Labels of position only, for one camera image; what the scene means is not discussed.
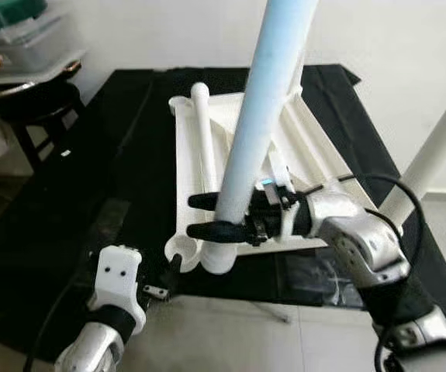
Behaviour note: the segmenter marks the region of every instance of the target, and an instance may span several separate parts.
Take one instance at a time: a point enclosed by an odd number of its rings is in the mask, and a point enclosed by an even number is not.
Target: green lid
[[[0,29],[36,18],[46,7],[46,0],[0,0]]]

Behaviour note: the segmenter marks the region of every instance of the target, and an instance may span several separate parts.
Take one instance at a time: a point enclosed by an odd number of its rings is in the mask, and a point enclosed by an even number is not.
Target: white plastic tube
[[[446,161],[446,110],[437,125],[421,147],[412,163],[403,174],[401,181],[409,186],[421,199]],[[410,213],[413,205],[398,188],[393,188],[379,211],[389,217],[397,226],[401,226]]]
[[[216,162],[209,118],[209,88],[204,83],[192,86],[192,101],[197,113],[204,192],[217,191]]]
[[[317,2],[268,0],[215,220],[240,223],[244,218]],[[226,273],[236,257],[236,245],[210,242],[202,245],[201,262],[211,273]]]

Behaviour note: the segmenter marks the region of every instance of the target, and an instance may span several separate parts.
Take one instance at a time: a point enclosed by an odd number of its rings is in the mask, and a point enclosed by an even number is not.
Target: white pipe
[[[200,152],[204,180],[204,192],[217,191],[216,162],[213,137],[210,131],[209,88],[204,83],[192,86],[192,101],[197,113],[200,134]]]
[[[427,192],[431,181],[446,161],[446,110],[438,124],[421,147],[412,163],[403,174],[401,181],[409,186],[421,199]],[[379,211],[389,217],[397,226],[401,226],[413,205],[398,188],[393,188]]]
[[[317,2],[268,0],[215,220],[240,223],[244,218]],[[211,273],[226,273],[236,257],[236,245],[202,245],[201,262]]]

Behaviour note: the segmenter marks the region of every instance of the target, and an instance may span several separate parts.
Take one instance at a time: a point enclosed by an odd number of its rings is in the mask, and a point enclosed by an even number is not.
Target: table
[[[160,285],[167,268],[164,244],[175,232],[174,95],[189,96],[204,81],[217,95],[242,91],[247,68],[114,71],[0,219],[0,341],[27,351],[56,293],[83,249],[86,232],[107,198],[131,203],[118,243],[143,253],[142,283]],[[358,77],[340,65],[304,68],[303,98],[354,173],[399,175],[353,86]],[[71,151],[66,157],[65,151]],[[365,184],[379,205],[390,186]],[[416,221],[405,224],[413,246]],[[287,291],[282,260],[289,253],[238,258],[231,272],[201,267],[182,276],[180,292],[249,301],[319,305]],[[446,306],[446,263],[429,229],[416,268],[430,293]],[[54,360],[78,334],[90,294],[76,285],[50,323],[40,357]]]

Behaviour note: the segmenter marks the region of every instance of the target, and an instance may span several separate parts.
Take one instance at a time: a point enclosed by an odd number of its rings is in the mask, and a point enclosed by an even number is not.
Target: black cloth
[[[29,349],[80,252],[101,248],[86,235],[107,198],[131,203],[117,243],[143,253],[140,283],[162,285],[161,276],[168,268],[164,244],[175,232],[176,214],[175,118],[168,99],[188,97],[197,81],[204,81],[212,95],[243,91],[247,72],[247,68],[182,68],[115,71],[110,76],[0,218],[0,342],[23,352]],[[308,66],[302,79],[303,98],[353,172],[398,175],[355,94],[357,82],[339,65]],[[71,153],[62,157],[65,150]],[[377,205],[391,188],[374,181],[365,187]],[[415,226],[411,216],[406,239],[414,238]],[[280,264],[284,254],[239,257],[224,276],[197,267],[182,275],[180,292],[311,305],[285,293]],[[429,229],[417,273],[446,305],[446,263]],[[42,340],[40,357],[54,360],[78,334],[91,280],[74,286],[64,299]]]

